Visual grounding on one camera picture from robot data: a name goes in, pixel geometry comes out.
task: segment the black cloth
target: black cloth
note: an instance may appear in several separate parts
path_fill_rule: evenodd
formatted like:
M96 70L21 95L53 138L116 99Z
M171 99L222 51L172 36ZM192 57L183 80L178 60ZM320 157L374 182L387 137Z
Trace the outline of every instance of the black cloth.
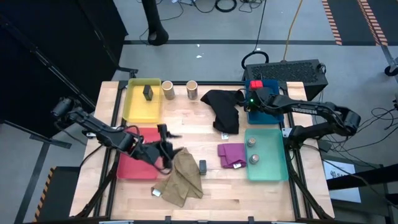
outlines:
M216 114L213 127L228 134L239 134L239 115L235 105L243 106L241 91L210 90L200 101L210 105Z

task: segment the wooden table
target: wooden table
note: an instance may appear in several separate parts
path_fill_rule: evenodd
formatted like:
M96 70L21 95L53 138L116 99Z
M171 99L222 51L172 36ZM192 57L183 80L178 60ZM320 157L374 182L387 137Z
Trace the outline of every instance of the wooden table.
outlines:
M288 83L289 96L296 100L305 100L302 83ZM110 124L118 82L103 82L95 117ZM212 89L237 90L241 86L199 86L197 100L189 100L185 86L174 86L174 100L162 102L162 122L167 124L173 134L181 134L180 139L171 140L174 147L185 146L198 162L207 161L207 175L202 176L203 198L187 198L185 206L180 208L166 202L161 197L152 196L150 188L159 180L118 180L114 195L112 219L125 220L164 220L170 215L172 220L211 220L245 221L253 216L256 221L294 220L289 181L250 182L246 178L246 169L223 169L217 155L217 145L243 142L246 128L279 128L278 125L250 125L242 107L239 110L239 134L229 135L222 140L219 131L212 127L215 114L210 106L200 98ZM123 91L119 119L121 124L124 97ZM311 126L310 115L293 114L296 125ZM139 127L155 127L156 124L136 124ZM315 140L306 144L317 147ZM98 147L97 140L88 140L85 156ZM93 196L103 165L105 150L101 150L87 160L81 169L70 215L76 215ZM310 147L301 148L303 168L307 187L327 214L334 217L331 200L323 173L320 153ZM301 217L305 217L302 194L297 188ZM103 195L100 215L104 215L108 190Z

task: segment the towel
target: towel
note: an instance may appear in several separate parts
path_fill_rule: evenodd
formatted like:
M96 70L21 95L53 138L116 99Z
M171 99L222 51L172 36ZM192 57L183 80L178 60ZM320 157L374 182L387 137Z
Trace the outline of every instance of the towel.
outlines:
M239 134L239 112L235 105L243 106L241 91L210 90L200 101L210 105L216 114L213 127L228 134Z
M219 144L217 146L218 156L223 168L234 168L234 164L246 167L246 156L243 143Z
M186 148L174 157L170 176L151 188L162 193L162 198L183 207L187 197L202 198L199 167Z

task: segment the orange striped tape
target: orange striped tape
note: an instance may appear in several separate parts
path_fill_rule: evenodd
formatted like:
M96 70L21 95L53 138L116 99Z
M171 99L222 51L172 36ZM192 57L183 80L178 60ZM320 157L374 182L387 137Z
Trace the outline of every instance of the orange striped tape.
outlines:
M56 167L51 167L49 175L47 176L47 180L45 181L45 184L44 184L42 196L40 197L39 204L37 205L37 208L36 208L35 217L33 218L33 222L37 222L37 220L39 219L40 211L43 207L43 203L44 203L44 199L45 199L45 194L47 193L47 191L49 189L51 177L52 177L52 174L54 173L55 168Z
M363 16L365 17L366 22L368 23L368 26L372 32L373 39L376 41L376 45L388 45L386 36L384 35L383 31L381 30L381 27L379 25L379 22L376 19L376 16L374 16L372 9L368 3L368 0L357 0L361 11L363 13Z
M325 13L326 13L326 17L328 18L328 21L329 21L331 32L333 33L333 36L335 37L336 44L337 45L342 45L343 43L341 42L340 33L338 32L335 19L333 18L333 14L330 11L330 7L329 7L329 4L328 4L328 1L327 0L322 0L322 4L323 4L323 8L324 8Z

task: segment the black curtain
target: black curtain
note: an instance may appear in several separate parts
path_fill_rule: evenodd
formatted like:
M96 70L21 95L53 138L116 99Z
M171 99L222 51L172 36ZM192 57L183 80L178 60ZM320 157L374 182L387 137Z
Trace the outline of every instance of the black curtain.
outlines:
M74 86L97 101L101 83L114 75L127 34L112 1L3 1L0 16L6 17ZM93 24L104 40L99 39ZM116 64L104 49L104 41ZM74 92L4 27L0 27L0 52L0 119L52 137L58 130L50 111L61 96L73 96ZM86 104L84 107L93 111Z

